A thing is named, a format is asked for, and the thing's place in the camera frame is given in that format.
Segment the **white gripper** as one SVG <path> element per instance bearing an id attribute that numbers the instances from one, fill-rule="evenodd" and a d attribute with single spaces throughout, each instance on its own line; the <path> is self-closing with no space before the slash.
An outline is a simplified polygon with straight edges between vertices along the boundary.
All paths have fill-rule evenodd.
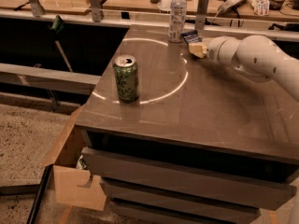
<path id="1" fill-rule="evenodd" d="M 237 67 L 239 60 L 236 56 L 240 40 L 230 36 L 220 36 L 213 38 L 206 46 L 205 43 L 191 43 L 189 52 L 196 57 L 203 59 L 207 57 L 213 63 Z"/>

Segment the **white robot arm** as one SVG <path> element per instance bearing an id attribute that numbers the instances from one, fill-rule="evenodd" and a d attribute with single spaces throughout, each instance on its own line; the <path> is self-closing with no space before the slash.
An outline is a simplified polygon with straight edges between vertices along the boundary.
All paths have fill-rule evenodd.
<path id="1" fill-rule="evenodd" d="M 205 130 L 230 152 L 299 164 L 299 61 L 271 39 L 205 38 L 188 46 L 200 73 L 192 99 Z"/>

